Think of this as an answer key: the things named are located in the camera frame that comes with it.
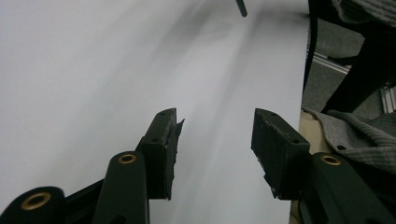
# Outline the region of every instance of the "gray fabric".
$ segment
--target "gray fabric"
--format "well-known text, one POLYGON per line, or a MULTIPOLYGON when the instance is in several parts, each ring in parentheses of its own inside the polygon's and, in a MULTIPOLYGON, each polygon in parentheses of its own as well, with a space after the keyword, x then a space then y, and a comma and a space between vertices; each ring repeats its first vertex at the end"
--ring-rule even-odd
POLYGON ((342 21, 380 21, 396 27, 396 0, 332 0, 342 21))
POLYGON ((350 113, 304 111, 320 121, 326 141, 337 153, 396 174, 396 113, 363 121, 350 113))

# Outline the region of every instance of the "screw hole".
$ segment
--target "screw hole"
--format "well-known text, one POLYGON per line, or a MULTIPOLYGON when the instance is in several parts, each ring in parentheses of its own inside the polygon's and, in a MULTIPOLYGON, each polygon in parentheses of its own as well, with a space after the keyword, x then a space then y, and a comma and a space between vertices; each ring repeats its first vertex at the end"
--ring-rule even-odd
POLYGON ((326 162, 329 165, 341 165, 341 162, 338 159, 336 159, 335 157, 322 156, 321 160, 326 162))
POLYGON ((126 154, 119 157, 119 163, 126 164, 136 161, 137 157, 133 154, 126 154))
POLYGON ((37 209, 44 204, 46 204, 50 200, 50 194, 47 192, 40 192, 28 197, 21 204, 21 208, 23 210, 34 210, 37 209))

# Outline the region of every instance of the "gray knit cloth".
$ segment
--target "gray knit cloth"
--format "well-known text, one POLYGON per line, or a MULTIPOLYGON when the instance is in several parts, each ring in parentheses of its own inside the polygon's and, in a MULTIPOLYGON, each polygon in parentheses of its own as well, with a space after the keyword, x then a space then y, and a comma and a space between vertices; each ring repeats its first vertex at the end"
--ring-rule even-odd
POLYGON ((396 174, 396 113, 363 120, 338 111, 304 111, 320 121, 327 143, 337 153, 396 174))
POLYGON ((344 22, 379 21, 396 27, 396 0, 332 0, 344 22))

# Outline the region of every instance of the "white surface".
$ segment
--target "white surface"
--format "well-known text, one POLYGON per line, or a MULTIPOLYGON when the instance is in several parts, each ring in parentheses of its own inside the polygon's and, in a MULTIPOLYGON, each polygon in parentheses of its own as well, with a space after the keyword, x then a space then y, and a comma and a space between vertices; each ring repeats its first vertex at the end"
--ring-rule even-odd
POLYGON ((254 109, 297 128, 305 0, 0 1, 0 211, 104 177, 177 108, 173 200, 151 223, 287 223, 250 149, 254 109))

